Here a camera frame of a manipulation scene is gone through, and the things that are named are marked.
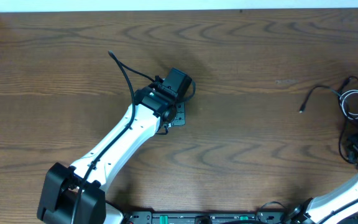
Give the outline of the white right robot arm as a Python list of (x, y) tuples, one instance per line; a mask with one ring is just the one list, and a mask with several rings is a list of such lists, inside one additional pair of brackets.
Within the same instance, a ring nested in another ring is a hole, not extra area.
[(339, 223), (358, 212), (358, 173), (332, 192), (309, 198), (286, 215), (289, 223)]

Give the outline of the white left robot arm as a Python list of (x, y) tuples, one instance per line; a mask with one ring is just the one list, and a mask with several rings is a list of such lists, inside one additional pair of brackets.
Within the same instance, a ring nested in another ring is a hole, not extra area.
[(122, 223), (124, 214), (106, 201), (118, 172), (138, 148), (177, 117), (184, 92), (145, 87), (134, 94), (120, 122), (83, 157), (55, 163), (45, 176), (37, 209), (44, 223)]

